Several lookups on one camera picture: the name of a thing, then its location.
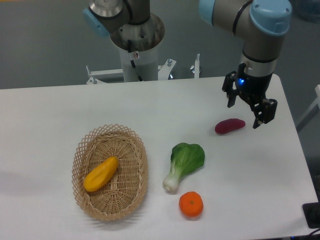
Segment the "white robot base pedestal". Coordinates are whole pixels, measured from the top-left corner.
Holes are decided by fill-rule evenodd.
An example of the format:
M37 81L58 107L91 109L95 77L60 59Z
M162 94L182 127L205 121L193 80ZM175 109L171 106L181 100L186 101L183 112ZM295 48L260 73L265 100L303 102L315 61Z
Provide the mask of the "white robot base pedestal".
M128 52L119 49L125 83L158 80L158 49Z

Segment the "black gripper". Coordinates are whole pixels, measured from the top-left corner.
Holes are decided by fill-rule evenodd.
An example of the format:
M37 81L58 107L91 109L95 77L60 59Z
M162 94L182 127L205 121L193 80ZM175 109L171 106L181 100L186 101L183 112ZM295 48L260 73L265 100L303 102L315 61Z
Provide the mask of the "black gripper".
M250 105L255 117L252 127L257 129L260 125L267 124L275 118L278 102L266 97L272 74L252 76L245 73L246 67L245 63L241 63L237 72L228 73L224 78L222 91L226 93L228 108L234 106L237 95Z

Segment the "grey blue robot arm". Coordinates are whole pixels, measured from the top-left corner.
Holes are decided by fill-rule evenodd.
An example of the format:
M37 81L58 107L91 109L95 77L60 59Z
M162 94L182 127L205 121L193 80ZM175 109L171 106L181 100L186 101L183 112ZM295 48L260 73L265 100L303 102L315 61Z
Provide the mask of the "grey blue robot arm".
M290 27L288 0L201 0L200 17L210 25L243 39L236 71L225 76L222 90L228 107L237 98L254 114L254 128L275 118L277 101L266 91ZM162 20L148 0L92 0L82 12L90 28L119 49L126 82L160 79L157 48L165 35Z

